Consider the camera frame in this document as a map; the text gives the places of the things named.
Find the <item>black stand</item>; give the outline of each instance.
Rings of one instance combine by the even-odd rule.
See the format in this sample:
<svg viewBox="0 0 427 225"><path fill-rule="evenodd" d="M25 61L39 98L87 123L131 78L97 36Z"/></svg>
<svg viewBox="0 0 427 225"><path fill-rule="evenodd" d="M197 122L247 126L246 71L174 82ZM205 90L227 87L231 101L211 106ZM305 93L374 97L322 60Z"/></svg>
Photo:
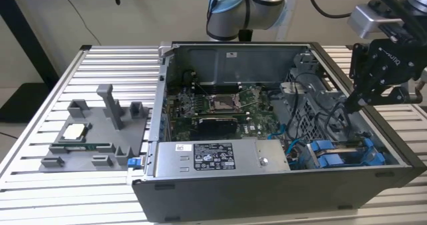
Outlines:
<svg viewBox="0 0 427 225"><path fill-rule="evenodd" d="M253 41L253 29L242 29L239 30L239 42L251 42Z"/></svg>
<svg viewBox="0 0 427 225"><path fill-rule="evenodd" d="M15 0L0 0L0 16L45 82L25 83L0 108L0 122L26 123L37 114L59 75Z"/></svg>

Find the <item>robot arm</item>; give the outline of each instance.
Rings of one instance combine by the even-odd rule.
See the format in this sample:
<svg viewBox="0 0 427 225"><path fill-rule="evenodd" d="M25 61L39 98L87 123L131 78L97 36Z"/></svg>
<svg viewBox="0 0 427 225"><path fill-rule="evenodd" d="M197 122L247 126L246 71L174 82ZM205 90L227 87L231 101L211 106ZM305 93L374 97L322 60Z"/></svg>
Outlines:
<svg viewBox="0 0 427 225"><path fill-rule="evenodd" d="M211 0L206 33L215 41L231 41L241 30L269 29L285 5L286 0Z"/></svg>
<svg viewBox="0 0 427 225"><path fill-rule="evenodd" d="M350 78L354 91L345 102L349 113L366 105L416 104L424 101L424 71L427 66L427 0L373 0L358 5L349 24L362 38L385 33L389 38L354 45ZM410 79L421 83L416 93L394 85Z"/></svg>

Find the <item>gripper logo text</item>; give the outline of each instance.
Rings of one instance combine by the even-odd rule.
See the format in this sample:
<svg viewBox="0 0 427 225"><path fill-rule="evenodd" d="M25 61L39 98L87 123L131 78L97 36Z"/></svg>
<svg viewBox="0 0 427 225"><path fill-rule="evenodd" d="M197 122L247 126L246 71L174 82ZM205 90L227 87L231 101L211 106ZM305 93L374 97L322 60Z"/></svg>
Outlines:
<svg viewBox="0 0 427 225"><path fill-rule="evenodd" d="M394 63L396 63L397 65L401 64L401 60L397 58L396 55L393 55L390 52L388 52L388 51L386 51L385 49L382 49L382 48L380 48L380 50L386 53L386 55L390 57L390 59L394 61Z"/></svg>

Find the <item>metal case panel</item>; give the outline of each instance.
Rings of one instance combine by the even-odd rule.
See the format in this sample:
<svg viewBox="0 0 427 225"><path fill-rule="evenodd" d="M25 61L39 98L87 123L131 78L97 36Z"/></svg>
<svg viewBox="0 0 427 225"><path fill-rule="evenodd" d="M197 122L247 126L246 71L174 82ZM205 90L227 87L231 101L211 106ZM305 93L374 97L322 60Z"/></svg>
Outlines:
<svg viewBox="0 0 427 225"><path fill-rule="evenodd" d="M151 222L185 222L360 208L396 186L406 168L135 181Z"/></svg>

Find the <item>gray 3d-printed holder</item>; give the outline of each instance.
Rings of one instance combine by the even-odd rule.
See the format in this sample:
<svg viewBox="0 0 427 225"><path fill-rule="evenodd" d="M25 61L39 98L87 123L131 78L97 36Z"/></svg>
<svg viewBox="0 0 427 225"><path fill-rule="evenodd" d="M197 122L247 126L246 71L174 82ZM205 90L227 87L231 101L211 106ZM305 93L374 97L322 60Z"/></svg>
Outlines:
<svg viewBox="0 0 427 225"><path fill-rule="evenodd" d="M150 110L142 102L122 108L113 89L103 84L97 90L106 107L89 107L85 100L70 103L70 117L42 160L42 172L125 171L129 159L139 155ZM85 139L65 141L73 124L89 128Z"/></svg>

